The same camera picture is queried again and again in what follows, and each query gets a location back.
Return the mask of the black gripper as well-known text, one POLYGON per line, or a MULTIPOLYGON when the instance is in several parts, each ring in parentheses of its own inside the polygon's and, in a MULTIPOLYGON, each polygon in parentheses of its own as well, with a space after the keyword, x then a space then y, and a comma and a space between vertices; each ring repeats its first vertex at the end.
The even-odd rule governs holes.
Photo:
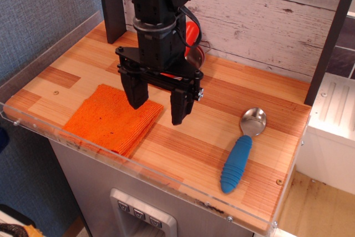
POLYGON ((185 59, 185 49, 197 48, 200 33, 192 46, 186 42, 186 17, 181 14, 167 23, 147 24, 134 19, 138 34, 137 47, 118 47, 118 69, 127 100, 134 108, 140 108, 148 100, 148 84, 170 91, 171 118, 173 125, 180 125, 192 111, 194 101, 203 97, 200 83, 203 73, 185 59), (174 79, 162 75, 167 73, 181 77, 174 79))

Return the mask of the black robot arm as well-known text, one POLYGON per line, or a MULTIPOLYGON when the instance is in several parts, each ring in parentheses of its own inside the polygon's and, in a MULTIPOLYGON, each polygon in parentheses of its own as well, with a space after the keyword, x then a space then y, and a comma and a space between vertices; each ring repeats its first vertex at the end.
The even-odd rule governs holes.
POLYGON ((138 47, 116 49, 129 104, 140 108, 149 98, 149 84, 168 90, 173 125, 181 124, 203 96, 200 82, 204 74, 185 58, 186 49, 196 48, 202 38, 199 33, 192 44, 187 42, 186 18, 199 22, 186 7, 188 1, 132 0, 138 47))

